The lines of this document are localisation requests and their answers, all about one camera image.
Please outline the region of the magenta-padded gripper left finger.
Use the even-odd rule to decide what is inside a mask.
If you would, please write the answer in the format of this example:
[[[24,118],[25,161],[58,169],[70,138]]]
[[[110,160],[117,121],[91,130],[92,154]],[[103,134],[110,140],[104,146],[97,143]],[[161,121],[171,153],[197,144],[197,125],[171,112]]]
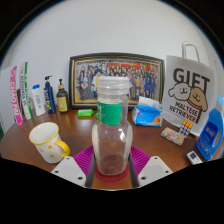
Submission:
[[[91,188],[95,170],[93,147],[90,146],[74,157],[65,157],[51,173],[76,185]]]

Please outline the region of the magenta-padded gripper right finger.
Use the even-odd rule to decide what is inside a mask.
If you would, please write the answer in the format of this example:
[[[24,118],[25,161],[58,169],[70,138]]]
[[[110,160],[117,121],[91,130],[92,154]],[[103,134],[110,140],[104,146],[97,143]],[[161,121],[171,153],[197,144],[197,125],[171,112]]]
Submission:
[[[173,173],[159,156],[149,156],[134,146],[128,162],[133,188],[143,187]]]

